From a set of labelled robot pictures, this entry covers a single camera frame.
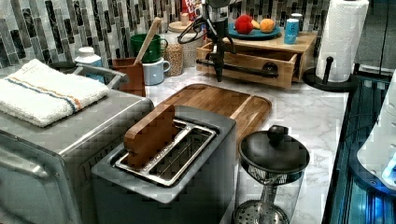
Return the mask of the black silver robot gripper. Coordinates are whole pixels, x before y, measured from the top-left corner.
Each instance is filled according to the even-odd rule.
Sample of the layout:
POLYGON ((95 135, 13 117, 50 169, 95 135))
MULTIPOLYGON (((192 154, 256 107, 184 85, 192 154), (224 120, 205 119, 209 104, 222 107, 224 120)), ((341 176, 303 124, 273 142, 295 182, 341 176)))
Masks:
POLYGON ((224 50, 222 39, 228 36, 228 9, 235 0, 202 0, 202 19, 205 21, 207 37, 212 40, 210 59, 214 64, 217 81, 222 81, 224 50))

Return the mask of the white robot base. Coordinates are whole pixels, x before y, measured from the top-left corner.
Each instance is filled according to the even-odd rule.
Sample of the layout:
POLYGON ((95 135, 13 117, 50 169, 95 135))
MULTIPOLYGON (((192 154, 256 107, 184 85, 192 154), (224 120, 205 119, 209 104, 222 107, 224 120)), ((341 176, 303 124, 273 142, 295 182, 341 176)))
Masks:
POLYGON ((392 75, 378 119, 368 138, 350 157, 352 173, 372 189, 395 197, 396 83, 392 75))

